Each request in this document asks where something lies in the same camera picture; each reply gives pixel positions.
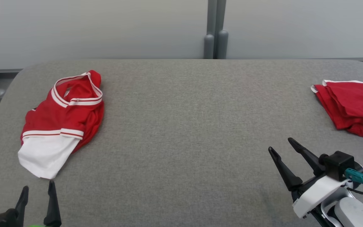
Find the gray table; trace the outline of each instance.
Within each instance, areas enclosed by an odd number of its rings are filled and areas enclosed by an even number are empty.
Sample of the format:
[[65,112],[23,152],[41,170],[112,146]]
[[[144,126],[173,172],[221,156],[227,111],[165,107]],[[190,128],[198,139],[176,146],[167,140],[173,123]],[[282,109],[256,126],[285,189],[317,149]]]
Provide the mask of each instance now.
[[49,199],[49,181],[17,158],[25,114],[57,79],[90,69],[102,74],[105,118],[55,178],[63,226],[318,226],[294,214],[268,146],[302,179],[312,171],[288,137],[363,165],[363,138],[337,131],[309,88],[363,81],[362,62],[50,62],[19,73],[0,104],[0,212],[28,185],[25,225],[42,224]]

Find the white wall panel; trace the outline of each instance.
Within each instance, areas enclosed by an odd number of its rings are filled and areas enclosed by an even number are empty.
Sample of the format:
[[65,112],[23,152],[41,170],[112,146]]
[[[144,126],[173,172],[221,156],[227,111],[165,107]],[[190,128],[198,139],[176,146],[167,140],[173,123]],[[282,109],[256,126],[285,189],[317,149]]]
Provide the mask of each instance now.
[[228,59],[363,58],[363,1],[228,0]]
[[75,58],[203,58],[207,1],[0,0],[0,69]]

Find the red and white shirt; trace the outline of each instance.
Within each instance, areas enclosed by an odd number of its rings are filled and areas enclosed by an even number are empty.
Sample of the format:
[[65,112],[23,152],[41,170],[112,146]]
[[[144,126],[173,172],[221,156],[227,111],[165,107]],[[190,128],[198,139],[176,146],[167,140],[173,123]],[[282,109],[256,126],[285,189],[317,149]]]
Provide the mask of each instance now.
[[69,155],[93,138],[104,112],[100,84],[93,70],[59,79],[46,100],[27,112],[18,152],[23,167],[52,179]]
[[338,130],[363,137],[363,82],[323,80],[311,89]]

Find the white stripe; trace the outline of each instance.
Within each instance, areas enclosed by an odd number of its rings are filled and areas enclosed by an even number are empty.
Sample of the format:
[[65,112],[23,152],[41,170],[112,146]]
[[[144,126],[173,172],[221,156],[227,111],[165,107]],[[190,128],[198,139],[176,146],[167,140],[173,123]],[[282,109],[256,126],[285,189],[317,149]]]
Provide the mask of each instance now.
[[357,80],[349,80],[349,81],[333,81],[333,80],[327,80],[327,79],[323,79],[323,81],[321,82],[321,84],[323,86],[327,86],[327,82],[331,82],[331,83],[342,83],[342,82],[351,82],[351,83],[360,83],[363,84],[362,81],[357,81]]
[[[92,85],[92,89],[95,92],[95,94],[97,95],[97,98],[71,99],[71,102],[67,102],[61,96],[59,96],[56,86],[61,85],[68,81],[75,80],[75,79],[81,79],[86,75],[88,76],[89,82]],[[101,99],[102,95],[103,95],[102,91],[92,82],[91,73],[89,73],[89,72],[83,73],[82,75],[79,75],[79,76],[72,76],[72,77],[66,77],[63,79],[59,79],[54,84],[54,87],[51,92],[51,96],[52,96],[53,100],[64,108],[66,108],[68,105],[96,105],[102,101],[102,99]]]
[[71,134],[84,136],[84,132],[82,132],[80,130],[75,130],[75,129],[62,128],[61,132],[66,132],[66,133],[71,133]]
[[75,135],[61,134],[61,136],[63,136],[63,137],[71,137],[71,138],[78,138],[78,139],[82,140],[82,137],[75,136]]
[[48,135],[48,134],[60,134],[61,130],[50,130],[50,131],[42,131],[42,130],[31,130],[31,131],[26,131],[23,133],[23,136],[26,135],[32,135],[32,134],[43,134],[43,135]]
[[314,93],[318,93],[319,91],[316,89],[316,87],[314,86],[314,85],[312,85],[311,87],[310,87],[310,89],[312,90],[312,92],[314,92]]
[[99,99],[99,100],[93,101],[93,102],[77,102],[77,101],[71,101],[69,103],[69,105],[96,105],[96,104],[98,104],[101,101],[102,101],[102,99]]
[[27,136],[23,136],[22,139],[32,138],[32,137],[56,137],[56,136],[60,136],[60,135],[27,135]]
[[62,106],[62,107],[64,107],[64,108],[66,108],[66,104],[65,103],[63,103],[63,102],[61,102],[61,100],[55,95],[55,93],[54,93],[54,89],[52,89],[51,90],[51,96],[52,96],[52,98],[53,98],[53,100],[58,104],[58,105],[60,105],[60,106]]

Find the teal connector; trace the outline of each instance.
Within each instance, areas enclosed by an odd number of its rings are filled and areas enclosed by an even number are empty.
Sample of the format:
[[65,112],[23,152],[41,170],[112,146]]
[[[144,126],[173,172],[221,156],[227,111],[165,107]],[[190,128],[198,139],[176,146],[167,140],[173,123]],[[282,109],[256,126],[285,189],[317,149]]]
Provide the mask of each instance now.
[[363,184],[363,173],[348,168],[345,170],[345,178]]

